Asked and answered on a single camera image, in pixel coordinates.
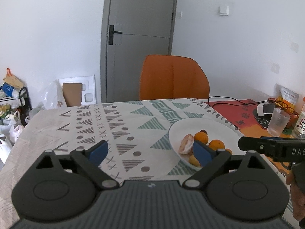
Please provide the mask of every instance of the white wall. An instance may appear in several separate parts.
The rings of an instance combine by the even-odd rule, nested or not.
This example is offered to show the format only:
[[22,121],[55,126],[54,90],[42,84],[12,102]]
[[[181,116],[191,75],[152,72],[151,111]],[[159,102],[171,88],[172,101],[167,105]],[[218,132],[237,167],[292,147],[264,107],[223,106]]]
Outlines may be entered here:
[[211,95],[260,100],[276,83],[305,95],[305,0],[177,0],[177,11],[172,55],[199,63]]
[[100,92],[104,0],[0,0],[0,77],[6,68],[39,91],[58,78],[95,75]]

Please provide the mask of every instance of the human hand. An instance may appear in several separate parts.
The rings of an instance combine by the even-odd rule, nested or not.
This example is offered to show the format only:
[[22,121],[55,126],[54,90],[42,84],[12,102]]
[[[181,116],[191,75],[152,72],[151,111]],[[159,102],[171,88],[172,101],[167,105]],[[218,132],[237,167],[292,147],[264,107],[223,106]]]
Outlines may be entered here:
[[297,186],[294,180],[294,174],[292,171],[286,178],[286,184],[290,185],[290,195],[293,207],[293,217],[300,221],[305,218],[305,194]]

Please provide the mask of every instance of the white plastic bag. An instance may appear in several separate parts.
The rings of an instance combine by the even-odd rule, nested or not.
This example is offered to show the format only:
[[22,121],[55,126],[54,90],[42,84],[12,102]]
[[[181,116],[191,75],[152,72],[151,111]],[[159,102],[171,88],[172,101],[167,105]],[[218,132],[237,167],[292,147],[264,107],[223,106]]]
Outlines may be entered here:
[[0,135],[0,159],[5,164],[7,157],[9,156],[12,149],[12,144],[8,138],[4,135]]
[[42,93],[42,103],[45,109],[66,108],[63,91],[57,81],[50,83]]
[[13,144],[16,143],[18,137],[20,136],[20,134],[22,133],[24,129],[24,126],[22,125],[12,125],[11,129],[10,129],[10,140]]
[[18,110],[14,114],[10,115],[10,122],[8,125],[5,125],[5,126],[0,125],[0,133],[9,135],[12,125],[21,125],[20,113]]

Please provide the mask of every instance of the wall outlet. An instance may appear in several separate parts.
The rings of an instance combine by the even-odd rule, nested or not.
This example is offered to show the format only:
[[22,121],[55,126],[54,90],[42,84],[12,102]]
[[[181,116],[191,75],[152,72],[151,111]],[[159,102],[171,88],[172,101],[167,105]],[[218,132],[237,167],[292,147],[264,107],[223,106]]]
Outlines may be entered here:
[[280,66],[277,63],[273,63],[271,66],[271,71],[275,74],[278,74],[280,72]]

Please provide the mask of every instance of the door handle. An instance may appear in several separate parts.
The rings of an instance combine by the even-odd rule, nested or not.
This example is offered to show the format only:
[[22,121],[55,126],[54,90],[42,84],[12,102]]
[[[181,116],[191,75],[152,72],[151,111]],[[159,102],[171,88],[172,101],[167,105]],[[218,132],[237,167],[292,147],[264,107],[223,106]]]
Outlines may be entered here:
[[123,32],[115,31],[114,25],[109,25],[109,36],[108,36],[108,45],[113,45],[113,34],[123,34]]

